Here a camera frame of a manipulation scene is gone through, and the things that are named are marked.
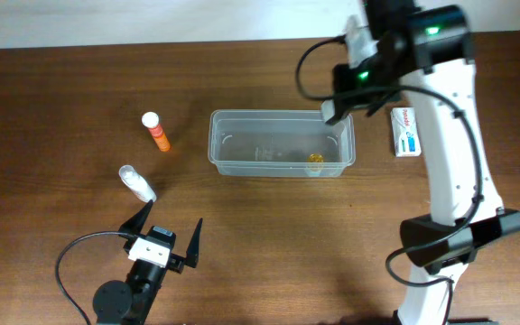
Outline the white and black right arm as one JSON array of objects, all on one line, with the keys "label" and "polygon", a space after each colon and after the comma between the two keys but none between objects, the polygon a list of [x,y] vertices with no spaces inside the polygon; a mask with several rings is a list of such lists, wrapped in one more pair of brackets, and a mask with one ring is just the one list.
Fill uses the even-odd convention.
[{"label": "white and black right arm", "polygon": [[358,65],[335,71],[323,104],[334,125],[356,109],[373,115],[394,93],[415,112],[431,195],[427,215],[401,223],[400,254],[412,264],[396,324],[445,324],[455,285],[485,246],[520,230],[520,213],[504,206],[488,170],[475,99],[475,51],[457,5],[423,10],[412,1],[365,2]]}]

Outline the dark bottle with white cap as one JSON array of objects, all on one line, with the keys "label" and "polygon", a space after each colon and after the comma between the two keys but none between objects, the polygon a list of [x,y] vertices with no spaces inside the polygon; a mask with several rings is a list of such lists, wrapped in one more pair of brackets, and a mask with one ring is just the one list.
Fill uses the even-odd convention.
[{"label": "dark bottle with white cap", "polygon": [[348,111],[343,105],[336,105],[334,100],[329,99],[321,103],[320,113],[326,125],[336,125],[346,118]]}]

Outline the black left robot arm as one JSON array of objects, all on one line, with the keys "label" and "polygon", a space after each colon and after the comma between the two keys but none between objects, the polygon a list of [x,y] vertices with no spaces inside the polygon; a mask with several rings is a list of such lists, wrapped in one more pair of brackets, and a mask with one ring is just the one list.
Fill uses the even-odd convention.
[{"label": "black left robot arm", "polygon": [[156,226],[145,234],[142,232],[152,206],[153,202],[148,201],[119,228],[122,236],[130,236],[124,250],[133,265],[123,282],[109,281],[97,289],[93,309],[98,324],[145,323],[165,275],[168,272],[180,274],[184,268],[195,268],[198,264],[202,222],[195,227],[186,255],[175,255],[172,252],[175,233]]}]

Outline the small jar with gold lid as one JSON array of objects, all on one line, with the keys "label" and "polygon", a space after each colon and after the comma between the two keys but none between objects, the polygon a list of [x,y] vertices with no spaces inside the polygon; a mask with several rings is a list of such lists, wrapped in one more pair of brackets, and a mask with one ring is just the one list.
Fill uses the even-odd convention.
[{"label": "small jar with gold lid", "polygon": [[310,177],[319,177],[322,170],[324,169],[325,159],[322,154],[313,153],[307,159],[307,169],[306,173]]}]

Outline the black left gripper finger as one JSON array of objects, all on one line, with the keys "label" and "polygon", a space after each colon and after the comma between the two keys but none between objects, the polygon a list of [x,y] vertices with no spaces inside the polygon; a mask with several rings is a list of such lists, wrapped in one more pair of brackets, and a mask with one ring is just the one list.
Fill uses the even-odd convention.
[{"label": "black left gripper finger", "polygon": [[188,267],[196,268],[200,257],[200,233],[202,228],[203,219],[200,218],[197,226],[194,229],[190,243],[186,250],[185,264]]},{"label": "black left gripper finger", "polygon": [[136,214],[124,222],[118,231],[132,235],[140,235],[152,207],[153,200],[149,200]]}]

